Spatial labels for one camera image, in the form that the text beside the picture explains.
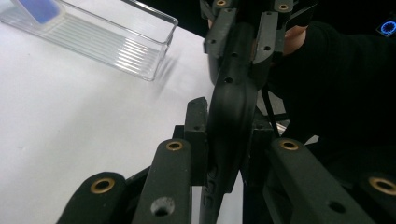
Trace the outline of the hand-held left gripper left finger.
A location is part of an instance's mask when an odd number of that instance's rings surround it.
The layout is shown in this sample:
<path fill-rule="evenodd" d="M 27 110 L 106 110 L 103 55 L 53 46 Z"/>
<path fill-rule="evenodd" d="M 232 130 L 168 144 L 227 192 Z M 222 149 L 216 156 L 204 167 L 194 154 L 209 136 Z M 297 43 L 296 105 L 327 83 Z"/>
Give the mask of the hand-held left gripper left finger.
<path fill-rule="evenodd" d="M 191 184 L 204 186 L 207 182 L 207 100 L 199 97 L 188 102 L 183 125 L 176 125 L 173 136 L 191 145 Z"/>

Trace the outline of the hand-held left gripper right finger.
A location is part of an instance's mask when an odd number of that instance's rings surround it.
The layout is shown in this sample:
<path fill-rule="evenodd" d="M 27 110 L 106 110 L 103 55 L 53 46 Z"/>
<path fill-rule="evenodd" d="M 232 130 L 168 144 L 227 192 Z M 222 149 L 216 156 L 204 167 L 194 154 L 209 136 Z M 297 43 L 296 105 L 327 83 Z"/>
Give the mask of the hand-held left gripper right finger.
<path fill-rule="evenodd" d="M 267 169 L 265 151 L 271 145 L 273 139 L 274 130 L 268 118 L 259 108 L 256 108 L 247 144 L 246 157 L 241 169 L 246 186 L 259 187 L 263 185 Z"/>

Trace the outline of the black phone case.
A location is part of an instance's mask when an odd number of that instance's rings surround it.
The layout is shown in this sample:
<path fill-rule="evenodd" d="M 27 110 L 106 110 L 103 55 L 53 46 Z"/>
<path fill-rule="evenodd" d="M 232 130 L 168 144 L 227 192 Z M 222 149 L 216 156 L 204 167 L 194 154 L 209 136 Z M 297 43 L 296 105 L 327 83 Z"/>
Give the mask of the black phone case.
<path fill-rule="evenodd" d="M 235 25 L 219 67 L 209 107 L 207 183 L 202 188 L 199 224 L 216 224 L 223 196 L 233 191 L 245 157 L 257 88 L 249 77 L 254 29 Z"/>

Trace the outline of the clear plastic box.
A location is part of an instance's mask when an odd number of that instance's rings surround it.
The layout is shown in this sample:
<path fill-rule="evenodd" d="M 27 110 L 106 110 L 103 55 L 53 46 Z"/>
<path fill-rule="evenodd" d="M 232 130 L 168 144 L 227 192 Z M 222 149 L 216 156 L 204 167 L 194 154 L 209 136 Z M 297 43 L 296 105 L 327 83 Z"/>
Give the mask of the clear plastic box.
<path fill-rule="evenodd" d="M 178 20 L 137 0 L 55 0 L 64 14 L 45 25 L 11 0 L 0 22 L 147 81 L 155 79 Z"/>

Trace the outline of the white board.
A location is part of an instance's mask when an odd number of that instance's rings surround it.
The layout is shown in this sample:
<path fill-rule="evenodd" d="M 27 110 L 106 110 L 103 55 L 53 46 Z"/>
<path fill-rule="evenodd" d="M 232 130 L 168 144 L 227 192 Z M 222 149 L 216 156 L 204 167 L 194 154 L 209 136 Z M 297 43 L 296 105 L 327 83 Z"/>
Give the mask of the white board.
<path fill-rule="evenodd" d="M 197 0 L 148 0 L 179 20 L 152 81 L 0 22 L 0 224 L 56 224 L 89 176 L 131 176 L 210 96 Z"/>

